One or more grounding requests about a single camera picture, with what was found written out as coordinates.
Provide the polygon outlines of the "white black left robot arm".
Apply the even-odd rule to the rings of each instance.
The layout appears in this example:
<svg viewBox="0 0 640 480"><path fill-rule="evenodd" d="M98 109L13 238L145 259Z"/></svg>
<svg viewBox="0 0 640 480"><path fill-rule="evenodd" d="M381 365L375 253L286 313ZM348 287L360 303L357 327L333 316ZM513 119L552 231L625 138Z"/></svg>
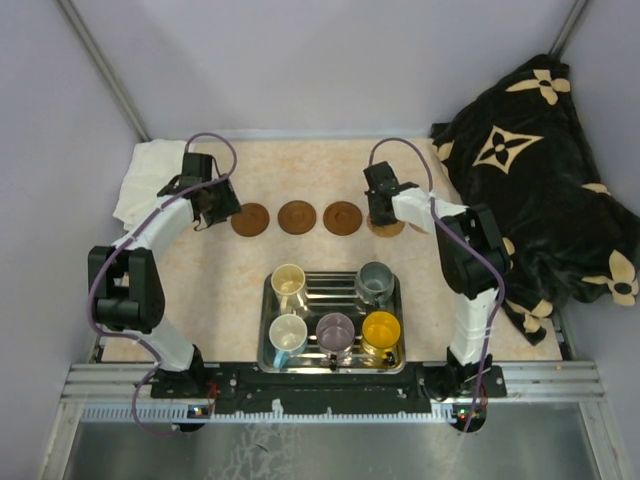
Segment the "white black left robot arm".
<svg viewBox="0 0 640 480"><path fill-rule="evenodd" d="M141 345L159 369L174 372L174 387L189 397L206 389L208 373L193 363L196 347L167 318L157 262L192 223L210 227L240 210L231 173L221 173L212 155L186 152L182 171L158 192L150 213L88 255L90 326L103 337Z"/></svg>

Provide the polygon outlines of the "dark brown wooden coaster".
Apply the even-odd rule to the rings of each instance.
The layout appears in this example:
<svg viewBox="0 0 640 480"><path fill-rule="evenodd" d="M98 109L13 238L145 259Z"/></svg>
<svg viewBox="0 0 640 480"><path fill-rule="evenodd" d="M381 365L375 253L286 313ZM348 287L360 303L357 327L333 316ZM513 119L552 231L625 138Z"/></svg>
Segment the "dark brown wooden coaster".
<svg viewBox="0 0 640 480"><path fill-rule="evenodd" d="M268 210L259 203L246 203L241 211L231 217L231 226L235 233L243 237L255 237L262 234L270 223Z"/></svg>

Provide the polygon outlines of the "reddish brown wooden coaster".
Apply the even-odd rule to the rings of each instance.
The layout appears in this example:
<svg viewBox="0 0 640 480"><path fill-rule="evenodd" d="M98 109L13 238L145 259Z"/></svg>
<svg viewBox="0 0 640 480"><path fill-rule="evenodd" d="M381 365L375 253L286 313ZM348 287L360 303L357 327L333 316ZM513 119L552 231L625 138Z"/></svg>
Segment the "reddish brown wooden coaster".
<svg viewBox="0 0 640 480"><path fill-rule="evenodd" d="M330 204L324 211L323 224L332 234L349 236L362 225L361 210L353 203L337 201Z"/></svg>

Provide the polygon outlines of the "light woven round coaster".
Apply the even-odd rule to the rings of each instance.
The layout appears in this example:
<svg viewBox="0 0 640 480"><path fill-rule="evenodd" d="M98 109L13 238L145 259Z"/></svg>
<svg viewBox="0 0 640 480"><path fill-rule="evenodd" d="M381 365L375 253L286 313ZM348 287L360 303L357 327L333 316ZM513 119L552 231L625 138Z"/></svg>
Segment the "light woven round coaster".
<svg viewBox="0 0 640 480"><path fill-rule="evenodd" d="M373 224L370 214L366 217L367 228L369 231L380 238L393 238L398 236L405 228L405 223L402 221L396 222L391 225L376 226Z"/></svg>

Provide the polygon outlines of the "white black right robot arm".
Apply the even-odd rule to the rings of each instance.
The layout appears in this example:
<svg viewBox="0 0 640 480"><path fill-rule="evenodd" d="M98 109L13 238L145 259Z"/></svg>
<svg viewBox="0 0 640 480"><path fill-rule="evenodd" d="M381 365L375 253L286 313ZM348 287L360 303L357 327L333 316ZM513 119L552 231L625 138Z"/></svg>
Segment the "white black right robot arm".
<svg viewBox="0 0 640 480"><path fill-rule="evenodd" d="M400 183L387 162L364 169L372 224L404 222L436 235L441 270L457 295L456 327L447 348L448 387L470 395L482 383L479 364L486 360L488 322L504 295L510 258L490 208L443 200L412 182Z"/></svg>

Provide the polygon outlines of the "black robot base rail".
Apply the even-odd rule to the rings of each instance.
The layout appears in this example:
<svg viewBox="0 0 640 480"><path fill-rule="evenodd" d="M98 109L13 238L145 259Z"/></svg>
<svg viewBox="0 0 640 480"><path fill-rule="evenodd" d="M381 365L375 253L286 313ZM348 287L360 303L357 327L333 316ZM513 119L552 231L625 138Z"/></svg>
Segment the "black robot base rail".
<svg viewBox="0 0 640 480"><path fill-rule="evenodd" d="M281 410L286 416L376 418L430 414L432 405L467 398L476 411L489 398L504 398L499 366L486 362L481 375L466 376L449 365L410 362L397 374L267 373L256 364L224 362L194 372L158 371L154 399L203 399L206 415L259 414Z"/></svg>

